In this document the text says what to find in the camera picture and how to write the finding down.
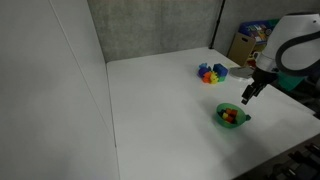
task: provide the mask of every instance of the gray wall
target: gray wall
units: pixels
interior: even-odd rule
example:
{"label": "gray wall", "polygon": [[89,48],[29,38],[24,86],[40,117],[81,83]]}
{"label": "gray wall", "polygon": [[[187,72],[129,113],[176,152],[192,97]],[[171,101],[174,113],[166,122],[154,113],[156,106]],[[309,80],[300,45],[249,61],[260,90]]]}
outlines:
{"label": "gray wall", "polygon": [[88,0],[106,61],[207,46],[219,0]]}
{"label": "gray wall", "polygon": [[[88,0],[106,61],[208,46],[222,0]],[[239,24],[289,12],[320,12],[319,0],[227,0],[215,49],[226,55]]]}

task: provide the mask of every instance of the yellow block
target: yellow block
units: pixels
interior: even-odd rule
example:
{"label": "yellow block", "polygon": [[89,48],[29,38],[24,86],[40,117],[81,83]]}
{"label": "yellow block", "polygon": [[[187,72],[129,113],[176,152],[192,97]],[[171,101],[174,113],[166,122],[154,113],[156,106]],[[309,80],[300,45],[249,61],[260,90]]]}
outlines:
{"label": "yellow block", "polygon": [[227,117],[228,117],[229,115],[227,114],[227,113],[223,113],[223,115],[222,115],[222,119],[227,119]]}
{"label": "yellow block", "polygon": [[211,79],[211,80],[215,80],[215,79],[219,79],[219,78],[218,78],[218,76],[217,76],[217,75],[215,75],[215,74],[211,74],[210,79]]}

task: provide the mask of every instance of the white wall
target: white wall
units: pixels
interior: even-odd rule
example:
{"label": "white wall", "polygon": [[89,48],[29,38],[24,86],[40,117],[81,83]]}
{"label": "white wall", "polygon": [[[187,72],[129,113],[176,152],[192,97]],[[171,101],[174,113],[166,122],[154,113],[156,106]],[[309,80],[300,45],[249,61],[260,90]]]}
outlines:
{"label": "white wall", "polygon": [[0,179],[118,180],[85,0],[0,3]]}

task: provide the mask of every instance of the red block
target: red block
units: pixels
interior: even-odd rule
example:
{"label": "red block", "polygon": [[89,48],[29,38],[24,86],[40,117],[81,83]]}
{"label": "red block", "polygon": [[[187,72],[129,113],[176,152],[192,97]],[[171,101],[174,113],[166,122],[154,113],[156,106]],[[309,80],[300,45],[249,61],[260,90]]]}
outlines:
{"label": "red block", "polygon": [[235,109],[232,109],[232,111],[230,112],[230,115],[232,115],[232,116],[234,116],[234,117],[236,117],[237,114],[238,114],[238,111],[235,110]]}
{"label": "red block", "polygon": [[204,82],[204,83],[210,83],[210,79],[209,78],[202,78],[202,82]]}
{"label": "red block", "polygon": [[231,117],[231,116],[228,116],[228,117],[226,118],[226,121],[227,121],[228,123],[233,123],[233,120],[234,120],[234,118]]}
{"label": "red block", "polygon": [[226,113],[227,113],[227,114],[231,115],[231,112],[232,112],[232,110],[231,110],[230,108],[227,108],[227,109],[226,109]]}
{"label": "red block", "polygon": [[209,78],[209,79],[210,79],[211,74],[212,74],[212,72],[211,72],[211,71],[206,72],[206,73],[204,73],[203,77],[204,77],[204,78]]}

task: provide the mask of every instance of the colorful toy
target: colorful toy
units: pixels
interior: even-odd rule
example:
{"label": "colorful toy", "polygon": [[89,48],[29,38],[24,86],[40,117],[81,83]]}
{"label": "colorful toy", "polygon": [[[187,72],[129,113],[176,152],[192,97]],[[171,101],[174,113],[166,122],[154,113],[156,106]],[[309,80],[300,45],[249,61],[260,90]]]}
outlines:
{"label": "colorful toy", "polygon": [[217,84],[223,82],[228,74],[228,69],[221,64],[214,64],[213,69],[207,63],[199,65],[198,75],[204,83]]}
{"label": "colorful toy", "polygon": [[219,82],[223,82],[228,74],[228,69],[222,66],[221,64],[215,64],[213,66],[213,71],[217,72],[219,76]]}
{"label": "colorful toy", "polygon": [[237,113],[238,111],[235,109],[226,108],[225,110],[222,109],[218,114],[222,119],[224,119],[228,123],[236,124]]}
{"label": "colorful toy", "polygon": [[202,81],[204,83],[210,83],[210,77],[211,77],[212,72],[208,71],[203,75]]}
{"label": "colorful toy", "polygon": [[216,83],[218,83],[218,81],[219,81],[219,78],[218,78],[218,76],[217,76],[217,73],[212,73],[211,74],[211,76],[210,76],[210,80],[211,80],[211,84],[216,84]]}
{"label": "colorful toy", "polygon": [[[231,112],[237,112],[237,116],[228,115],[227,119],[223,119],[222,115],[223,113],[226,113],[226,109],[231,109]],[[216,108],[216,114],[214,116],[214,119],[223,127],[232,129],[241,126],[246,121],[249,121],[251,119],[250,115],[245,114],[241,108],[238,106],[235,106],[230,103],[222,103],[219,104]]]}
{"label": "colorful toy", "polygon": [[222,114],[222,119],[226,120],[229,115],[227,113]]}

